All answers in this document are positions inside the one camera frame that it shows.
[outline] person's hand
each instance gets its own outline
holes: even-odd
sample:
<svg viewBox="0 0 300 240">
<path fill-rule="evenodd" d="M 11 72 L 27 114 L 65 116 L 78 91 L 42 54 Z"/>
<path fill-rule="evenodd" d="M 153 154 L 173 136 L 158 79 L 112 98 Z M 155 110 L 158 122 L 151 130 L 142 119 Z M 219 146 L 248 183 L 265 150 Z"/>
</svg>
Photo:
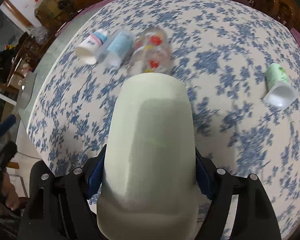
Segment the person's hand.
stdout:
<svg viewBox="0 0 300 240">
<path fill-rule="evenodd" d="M 16 193 L 15 187 L 10 183 L 9 174 L 4 171 L 3 172 L 3 180 L 2 180 L 2 195 L 6 197 L 6 206 L 11 210 L 16 210 L 19 207 L 19 197 Z M 4 211 L 0 207 L 0 215 L 2 215 Z"/>
</svg>

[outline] white tablecloth with blue flowers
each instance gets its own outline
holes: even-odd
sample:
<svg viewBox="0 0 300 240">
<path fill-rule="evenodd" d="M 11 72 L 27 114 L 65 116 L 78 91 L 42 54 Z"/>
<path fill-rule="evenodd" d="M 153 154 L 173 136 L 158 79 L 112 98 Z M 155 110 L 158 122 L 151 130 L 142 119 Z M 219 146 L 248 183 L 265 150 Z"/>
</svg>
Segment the white tablecloth with blue flowers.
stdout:
<svg viewBox="0 0 300 240">
<path fill-rule="evenodd" d="M 82 166 L 107 142 L 116 98 L 129 77 L 120 68 L 83 65 L 74 48 L 91 32 L 150 26 L 167 32 L 171 75 L 193 110 L 196 147 L 237 176 L 256 173 L 271 200 L 282 237 L 300 217 L 300 48 L 289 30 L 230 0 L 117 0 L 104 6 L 71 40 L 37 97 L 27 132 L 57 175 Z M 279 111 L 263 102 L 264 71 L 283 66 L 299 96 Z M 95 203 L 96 197 L 90 200 Z M 234 197 L 223 238 L 231 234 Z M 198 223 L 210 202 L 202 197 Z"/>
</svg>

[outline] blue handle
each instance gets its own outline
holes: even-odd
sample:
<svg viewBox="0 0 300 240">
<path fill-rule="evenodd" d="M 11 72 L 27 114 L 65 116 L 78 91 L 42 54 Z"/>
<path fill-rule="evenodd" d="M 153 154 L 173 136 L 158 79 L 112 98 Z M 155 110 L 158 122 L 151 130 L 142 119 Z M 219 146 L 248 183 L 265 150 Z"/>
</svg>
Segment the blue handle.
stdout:
<svg viewBox="0 0 300 240">
<path fill-rule="evenodd" d="M 16 123 L 16 117 L 11 114 L 6 120 L 0 124 L 0 137 L 3 136 L 14 124 Z"/>
</svg>

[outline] green cup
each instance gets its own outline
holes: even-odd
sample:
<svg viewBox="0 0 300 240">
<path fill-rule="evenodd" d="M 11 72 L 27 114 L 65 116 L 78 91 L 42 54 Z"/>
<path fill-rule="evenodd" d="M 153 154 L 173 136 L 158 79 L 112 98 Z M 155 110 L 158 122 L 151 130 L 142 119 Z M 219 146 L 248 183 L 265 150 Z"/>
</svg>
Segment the green cup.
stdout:
<svg viewBox="0 0 300 240">
<path fill-rule="evenodd" d="M 268 90 L 271 90 L 271 88 L 278 82 L 278 81 L 284 81 L 289 84 L 289 78 L 286 74 L 286 71 L 283 67 L 281 67 L 277 63 L 272 63 L 269 65 L 265 72 L 265 79 L 267 83 Z"/>
<path fill-rule="evenodd" d="M 264 97 L 266 103 L 284 110 L 298 97 L 297 91 L 290 86 L 286 71 L 279 64 L 269 65 L 265 79 L 268 87 L 268 93 Z"/>
</svg>

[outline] clear plastic cup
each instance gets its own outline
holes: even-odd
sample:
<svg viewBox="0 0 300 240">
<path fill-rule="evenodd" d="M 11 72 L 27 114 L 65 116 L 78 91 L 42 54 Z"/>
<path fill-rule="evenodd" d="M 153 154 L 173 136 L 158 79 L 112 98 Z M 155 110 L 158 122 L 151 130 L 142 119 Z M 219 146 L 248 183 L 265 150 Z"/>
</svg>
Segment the clear plastic cup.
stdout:
<svg viewBox="0 0 300 240">
<path fill-rule="evenodd" d="M 135 43 L 128 73 L 131 76 L 147 72 L 169 74 L 172 69 L 171 55 L 165 31 L 158 27 L 148 28 Z"/>
</svg>

